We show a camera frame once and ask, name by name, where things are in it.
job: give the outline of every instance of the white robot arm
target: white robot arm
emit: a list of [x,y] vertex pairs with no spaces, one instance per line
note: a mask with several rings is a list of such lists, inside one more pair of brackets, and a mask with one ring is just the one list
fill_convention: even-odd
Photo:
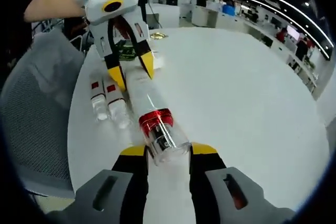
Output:
[[115,23],[122,26],[131,39],[134,51],[142,67],[152,79],[153,54],[143,31],[147,24],[143,21],[139,0],[83,0],[89,28],[100,57],[105,59],[110,76],[125,90],[125,80],[119,63],[119,52],[113,41]]

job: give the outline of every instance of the yellow object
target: yellow object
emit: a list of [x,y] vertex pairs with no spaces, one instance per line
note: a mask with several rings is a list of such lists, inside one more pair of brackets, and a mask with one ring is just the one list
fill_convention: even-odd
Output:
[[168,37],[168,35],[162,34],[162,33],[153,33],[151,34],[152,39],[163,39]]
[[143,156],[145,151],[145,145],[141,146],[132,146],[127,149],[124,149],[120,155],[124,156]]
[[141,56],[141,60],[143,61],[146,70],[148,72],[148,75],[151,79],[154,77],[154,59],[152,51],[145,53]]
[[122,77],[122,72],[121,72],[120,66],[110,68],[107,71],[108,71],[110,77],[112,77],[112,79],[118,84],[120,90],[125,91],[126,86],[125,86],[125,83],[124,83],[124,79]]
[[120,3],[120,6],[121,6],[124,1],[123,0],[108,0],[103,4],[103,7],[101,8],[102,11],[105,12],[106,6],[108,6],[109,4],[115,3],[115,2]]
[[217,153],[216,149],[212,148],[210,145],[192,143],[193,154],[213,154]]

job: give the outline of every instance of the red cap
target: red cap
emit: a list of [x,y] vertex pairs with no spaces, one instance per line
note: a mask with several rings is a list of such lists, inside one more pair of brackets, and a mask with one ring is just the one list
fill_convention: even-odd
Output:
[[173,117],[169,109],[155,110],[139,118],[139,124],[146,136],[160,123],[167,123],[173,126]]

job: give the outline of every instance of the robotic arm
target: robotic arm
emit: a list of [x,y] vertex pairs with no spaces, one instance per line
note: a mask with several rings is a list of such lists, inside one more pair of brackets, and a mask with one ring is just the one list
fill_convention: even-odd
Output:
[[119,62],[119,52],[113,40],[116,22],[127,32],[134,51],[152,79],[153,54],[147,43],[147,24],[143,21],[139,0],[82,0],[89,28],[94,37],[98,54],[105,59],[108,73],[121,90],[126,89],[125,78]]
[[[149,172],[147,148],[129,147],[112,170],[102,170],[79,188],[70,206],[48,215],[62,224],[144,223]],[[189,189],[197,224],[281,224],[294,215],[268,202],[257,183],[238,169],[226,167],[208,145],[193,143]]]

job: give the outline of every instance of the red label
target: red label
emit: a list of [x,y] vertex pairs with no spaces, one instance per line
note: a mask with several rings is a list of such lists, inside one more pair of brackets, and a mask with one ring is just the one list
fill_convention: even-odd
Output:
[[96,82],[94,82],[93,84],[91,84],[91,89],[95,89],[95,88],[97,88],[97,87],[99,87],[99,83],[98,83],[98,81],[96,81]]
[[107,92],[110,93],[110,92],[116,90],[115,88],[116,88],[115,85],[111,85],[111,86],[108,86],[106,89],[107,89]]

